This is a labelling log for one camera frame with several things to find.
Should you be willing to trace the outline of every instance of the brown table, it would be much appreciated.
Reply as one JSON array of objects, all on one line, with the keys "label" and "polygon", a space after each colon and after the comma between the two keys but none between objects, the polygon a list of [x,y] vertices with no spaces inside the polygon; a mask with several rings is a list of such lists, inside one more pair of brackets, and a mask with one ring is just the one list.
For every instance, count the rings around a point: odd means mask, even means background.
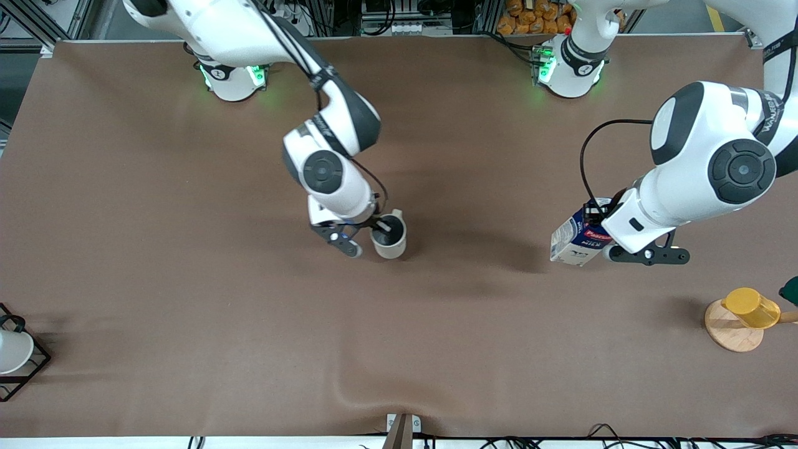
[{"label": "brown table", "polygon": [[[60,44],[39,63],[0,163],[0,292],[53,362],[0,407],[0,434],[340,435],[396,411],[443,435],[796,430],[798,329],[738,355],[701,317],[796,275],[798,176],[685,226],[685,267],[547,255],[586,199],[586,134],[696,79],[760,87],[742,36],[620,38],[577,100],[487,38],[318,48],[382,115],[359,160],[405,211],[404,260],[365,236],[350,260],[307,228],[280,158],[314,111],[295,67],[228,104],[177,43]],[[598,192],[650,169],[647,136],[595,138]]]}]

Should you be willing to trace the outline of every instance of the mug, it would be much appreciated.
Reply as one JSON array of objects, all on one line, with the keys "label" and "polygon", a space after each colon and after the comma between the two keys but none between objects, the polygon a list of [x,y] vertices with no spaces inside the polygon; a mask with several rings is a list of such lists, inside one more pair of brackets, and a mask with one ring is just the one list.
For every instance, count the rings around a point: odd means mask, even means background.
[{"label": "mug", "polygon": [[377,254],[385,259],[396,259],[407,247],[407,226],[401,216],[401,210],[394,209],[386,213],[371,229],[371,241]]},{"label": "mug", "polygon": [[8,320],[16,324],[13,331],[0,328],[0,374],[15,372],[34,353],[34,338],[25,332],[25,320],[21,316],[0,316],[0,327]]}]

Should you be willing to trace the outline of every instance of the yellow cup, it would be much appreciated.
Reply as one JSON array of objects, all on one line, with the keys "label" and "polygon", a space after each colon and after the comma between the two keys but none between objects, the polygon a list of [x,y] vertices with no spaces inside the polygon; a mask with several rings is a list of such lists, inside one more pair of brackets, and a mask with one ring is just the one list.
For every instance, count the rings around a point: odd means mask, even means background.
[{"label": "yellow cup", "polygon": [[781,317],[779,305],[760,295],[753,288],[738,288],[721,302],[747,328],[767,329],[775,326]]}]

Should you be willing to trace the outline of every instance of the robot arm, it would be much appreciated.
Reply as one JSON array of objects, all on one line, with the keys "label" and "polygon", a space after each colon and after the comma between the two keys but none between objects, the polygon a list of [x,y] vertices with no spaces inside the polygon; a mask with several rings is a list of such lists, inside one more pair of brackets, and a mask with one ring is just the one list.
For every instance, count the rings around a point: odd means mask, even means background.
[{"label": "robot arm", "polygon": [[620,21],[614,10],[645,9],[668,0],[568,0],[576,10],[576,23],[568,36],[558,35],[543,46],[552,55],[541,61],[538,82],[560,97],[581,97],[599,80],[604,58]]},{"label": "robot arm", "polygon": [[772,136],[782,110],[770,92],[705,81],[680,89],[651,126],[656,168],[624,192],[602,227],[636,253],[678,226],[753,203],[776,177],[760,140]]},{"label": "robot arm", "polygon": [[700,81],[662,105],[650,135],[656,168],[602,221],[632,254],[678,226],[750,205],[777,177],[798,169],[798,88],[792,88],[798,2],[767,0],[756,8],[740,0],[707,3],[750,22],[767,42],[765,90]]},{"label": "robot arm", "polygon": [[262,12],[251,0],[123,1],[140,24],[184,39],[217,81],[213,90],[222,99],[254,91],[250,77],[234,76],[243,67],[295,63],[317,94],[323,91],[330,99],[283,138],[283,161],[309,195],[311,227],[347,256],[359,256],[361,249],[343,226],[391,231],[376,217],[377,196],[350,160],[377,141],[379,115],[288,21]]}]

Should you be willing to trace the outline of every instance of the black metal rack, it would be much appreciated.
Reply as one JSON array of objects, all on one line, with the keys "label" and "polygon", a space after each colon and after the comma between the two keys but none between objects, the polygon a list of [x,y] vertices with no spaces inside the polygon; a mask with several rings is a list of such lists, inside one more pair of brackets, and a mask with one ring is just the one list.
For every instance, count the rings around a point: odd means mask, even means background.
[{"label": "black metal rack", "polygon": [[[3,315],[12,315],[11,311],[3,303],[0,303],[0,309]],[[34,352],[17,371],[9,374],[0,374],[0,402],[6,402],[11,399],[50,362],[50,354],[39,344],[36,337],[30,334],[27,329],[24,332],[34,339]]]}]

